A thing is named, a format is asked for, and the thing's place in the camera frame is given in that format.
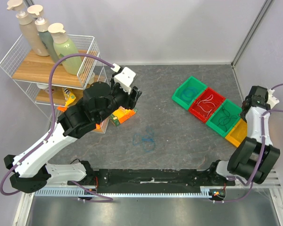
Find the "green storage bin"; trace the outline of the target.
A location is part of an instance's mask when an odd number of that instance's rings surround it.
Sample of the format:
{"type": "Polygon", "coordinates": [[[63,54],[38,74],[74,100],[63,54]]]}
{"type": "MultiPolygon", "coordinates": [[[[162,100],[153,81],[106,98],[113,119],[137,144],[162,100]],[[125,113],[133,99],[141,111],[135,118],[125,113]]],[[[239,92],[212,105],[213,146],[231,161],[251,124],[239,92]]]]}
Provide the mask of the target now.
{"type": "Polygon", "coordinates": [[[172,95],[172,100],[183,109],[188,110],[192,103],[205,91],[206,88],[207,85],[191,76],[176,89],[172,95]]]}
{"type": "Polygon", "coordinates": [[[225,137],[241,119],[240,113],[241,108],[226,99],[206,122],[206,125],[221,137],[225,137]]]}

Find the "red storage bin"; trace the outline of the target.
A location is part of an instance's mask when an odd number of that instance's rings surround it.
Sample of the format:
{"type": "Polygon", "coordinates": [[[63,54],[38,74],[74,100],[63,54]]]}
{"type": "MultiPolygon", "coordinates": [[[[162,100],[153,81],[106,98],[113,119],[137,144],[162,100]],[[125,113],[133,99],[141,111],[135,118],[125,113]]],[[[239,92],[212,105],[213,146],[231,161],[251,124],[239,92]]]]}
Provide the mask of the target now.
{"type": "Polygon", "coordinates": [[[201,122],[206,123],[224,101],[224,96],[208,87],[192,103],[188,111],[201,122]]]}

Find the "white wire shelf rack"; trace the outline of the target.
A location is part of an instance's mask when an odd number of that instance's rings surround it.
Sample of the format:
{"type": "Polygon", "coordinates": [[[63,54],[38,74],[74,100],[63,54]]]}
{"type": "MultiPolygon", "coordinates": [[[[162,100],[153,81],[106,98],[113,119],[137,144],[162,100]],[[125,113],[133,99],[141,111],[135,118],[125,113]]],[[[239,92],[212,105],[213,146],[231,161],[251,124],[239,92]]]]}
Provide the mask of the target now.
{"type": "MultiPolygon", "coordinates": [[[[0,68],[20,87],[26,96],[47,117],[52,119],[50,99],[48,93],[41,89],[41,85],[48,84],[49,75],[54,62],[49,56],[39,56],[33,52],[28,41],[20,35],[0,61],[0,68]]],[[[82,57],[82,65],[76,75],[66,72],[59,65],[53,75],[52,85],[54,88],[53,103],[55,114],[59,116],[60,107],[64,107],[66,101],[63,88],[73,91],[77,99],[82,98],[83,90],[88,88],[91,79],[97,82],[109,82],[103,63],[92,58],[82,57]]]]}

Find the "yellow storage bin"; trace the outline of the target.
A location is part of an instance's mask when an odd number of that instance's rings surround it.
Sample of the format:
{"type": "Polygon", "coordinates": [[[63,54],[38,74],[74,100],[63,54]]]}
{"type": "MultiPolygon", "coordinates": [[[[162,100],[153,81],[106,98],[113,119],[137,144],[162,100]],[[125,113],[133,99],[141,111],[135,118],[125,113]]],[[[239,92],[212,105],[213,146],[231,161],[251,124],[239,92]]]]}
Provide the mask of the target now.
{"type": "Polygon", "coordinates": [[[247,135],[247,123],[240,119],[232,130],[225,136],[225,139],[235,147],[238,147],[247,135]]]}

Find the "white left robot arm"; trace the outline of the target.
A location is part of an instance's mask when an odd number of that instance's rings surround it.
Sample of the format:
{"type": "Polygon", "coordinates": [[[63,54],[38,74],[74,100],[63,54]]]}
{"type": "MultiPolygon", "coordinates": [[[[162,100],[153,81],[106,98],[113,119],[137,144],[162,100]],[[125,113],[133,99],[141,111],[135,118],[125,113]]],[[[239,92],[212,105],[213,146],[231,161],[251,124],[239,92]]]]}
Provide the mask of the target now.
{"type": "Polygon", "coordinates": [[[6,168],[11,186],[24,193],[33,193],[47,184],[90,185],[95,173],[88,161],[53,165],[48,161],[60,150],[96,129],[119,107],[133,109],[142,92],[133,87],[130,93],[119,83],[112,86],[95,82],[83,91],[83,97],[62,113],[54,126],[21,155],[7,155],[6,168]]]}

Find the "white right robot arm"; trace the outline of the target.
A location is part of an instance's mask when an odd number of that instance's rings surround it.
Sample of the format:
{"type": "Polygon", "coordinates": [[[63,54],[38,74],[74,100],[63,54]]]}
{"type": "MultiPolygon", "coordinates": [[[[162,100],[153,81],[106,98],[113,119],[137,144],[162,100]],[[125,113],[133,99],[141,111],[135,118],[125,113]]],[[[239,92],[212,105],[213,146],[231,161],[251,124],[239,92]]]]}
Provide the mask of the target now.
{"type": "Polygon", "coordinates": [[[280,150],[273,147],[269,136],[270,110],[279,103],[273,91],[261,86],[252,86],[245,97],[240,116],[247,123],[247,135],[236,148],[229,161],[211,163],[207,181],[218,185],[233,175],[262,184],[280,157],[280,150]]]}

